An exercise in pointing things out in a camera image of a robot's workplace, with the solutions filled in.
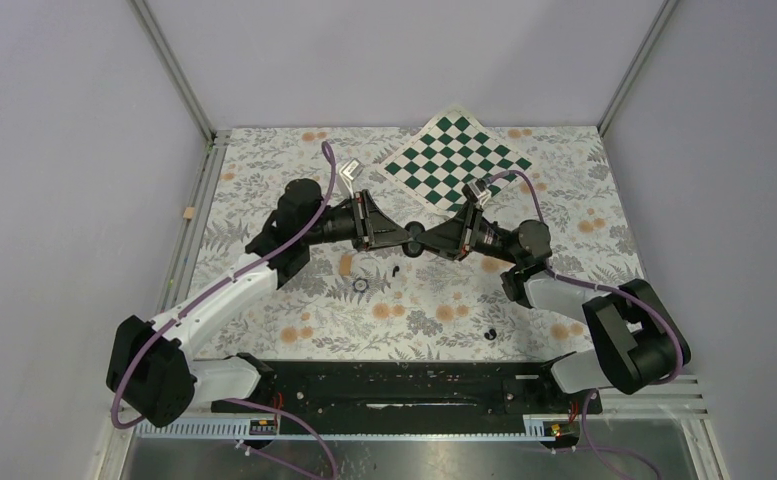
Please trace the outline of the black earbud charging case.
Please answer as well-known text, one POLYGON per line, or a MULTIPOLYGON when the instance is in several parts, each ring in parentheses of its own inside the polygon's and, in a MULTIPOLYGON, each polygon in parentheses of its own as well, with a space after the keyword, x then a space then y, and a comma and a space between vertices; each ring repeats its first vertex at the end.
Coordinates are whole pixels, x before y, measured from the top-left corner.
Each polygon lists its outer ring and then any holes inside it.
POLYGON ((425 232, 425 227, 420 222, 412 221, 406 224, 405 229, 409 234, 409 241, 402 246, 402 251, 409 258, 417 258, 425 251, 423 244, 418 241, 419 235, 425 232))

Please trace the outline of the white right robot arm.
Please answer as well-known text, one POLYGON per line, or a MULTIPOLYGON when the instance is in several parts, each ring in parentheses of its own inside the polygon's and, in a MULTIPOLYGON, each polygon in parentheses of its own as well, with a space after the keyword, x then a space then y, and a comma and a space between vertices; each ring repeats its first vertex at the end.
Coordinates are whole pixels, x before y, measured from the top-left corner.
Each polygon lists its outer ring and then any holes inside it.
POLYGON ((653 287, 634 279, 618 287, 552 270, 548 226, 525 220, 506 230, 470 204, 444 223, 413 236, 422 249, 461 261, 479 253, 511 263, 501 275, 505 296, 528 309, 546 310, 588 328, 592 347, 552 362, 537 386, 539 402, 561 412, 589 389, 633 394, 674 380, 691 350, 653 287))

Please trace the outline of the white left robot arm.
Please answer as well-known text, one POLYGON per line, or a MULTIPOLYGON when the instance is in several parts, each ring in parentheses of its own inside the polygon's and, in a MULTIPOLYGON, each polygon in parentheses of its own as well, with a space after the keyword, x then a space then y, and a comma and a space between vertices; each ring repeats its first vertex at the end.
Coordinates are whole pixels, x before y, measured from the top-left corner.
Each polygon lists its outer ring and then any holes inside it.
POLYGON ((149 321, 135 315, 117 329, 106 375, 112 422, 121 403, 162 427, 197 405, 230 398, 260 411, 273 401, 271 371, 250 354, 202 360, 202 347, 245 307, 294 278, 313 245, 349 241, 358 251, 410 242, 370 194, 355 192, 336 206, 311 179, 289 182, 260 233, 238 260, 198 294, 149 321))

